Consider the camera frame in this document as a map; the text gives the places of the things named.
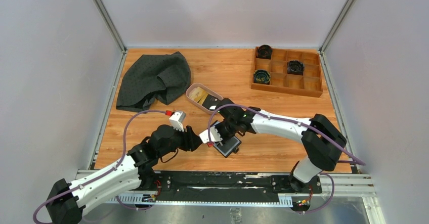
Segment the black leather card holder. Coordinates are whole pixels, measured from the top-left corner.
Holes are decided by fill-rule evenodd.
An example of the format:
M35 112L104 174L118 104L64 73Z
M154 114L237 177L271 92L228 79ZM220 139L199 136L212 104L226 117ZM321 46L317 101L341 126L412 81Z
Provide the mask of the black leather card holder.
M221 155L228 158L232 153L236 154L239 151L239 146L242 141L235 136L235 133L224 123L216 120L211 124L211 127L215 127L218 131L220 142L213 143L213 146Z

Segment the pink oval plastic tray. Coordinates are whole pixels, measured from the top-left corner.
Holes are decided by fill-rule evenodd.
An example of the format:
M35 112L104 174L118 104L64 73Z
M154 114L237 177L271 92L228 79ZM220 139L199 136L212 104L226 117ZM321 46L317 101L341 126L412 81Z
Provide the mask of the pink oval plastic tray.
M221 95L201 83L193 83L185 92L188 101L207 114L212 114L219 102Z

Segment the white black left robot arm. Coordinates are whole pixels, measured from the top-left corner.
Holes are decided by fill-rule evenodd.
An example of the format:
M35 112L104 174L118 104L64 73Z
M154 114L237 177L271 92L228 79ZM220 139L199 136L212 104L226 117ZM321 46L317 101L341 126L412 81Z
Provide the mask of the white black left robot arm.
M153 166L165 155L194 151L209 139L207 132L197 135L190 126L179 131L163 124L109 166L71 182L56 181L45 204L52 223L79 223L95 207L123 192L151 189Z

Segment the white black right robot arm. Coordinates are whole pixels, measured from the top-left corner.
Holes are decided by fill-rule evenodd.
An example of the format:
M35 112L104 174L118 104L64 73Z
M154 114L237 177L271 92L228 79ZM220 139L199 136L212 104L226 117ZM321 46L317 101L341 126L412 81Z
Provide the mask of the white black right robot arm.
M290 188L298 193L309 186L314 176L333 171L346 149L346 138L322 114L312 118L288 117L240 106L228 98L217 103L212 111L220 113L223 121L215 125L209 123L199 134L204 144L220 143L246 133L264 133L302 144L307 155L295 164L288 177Z

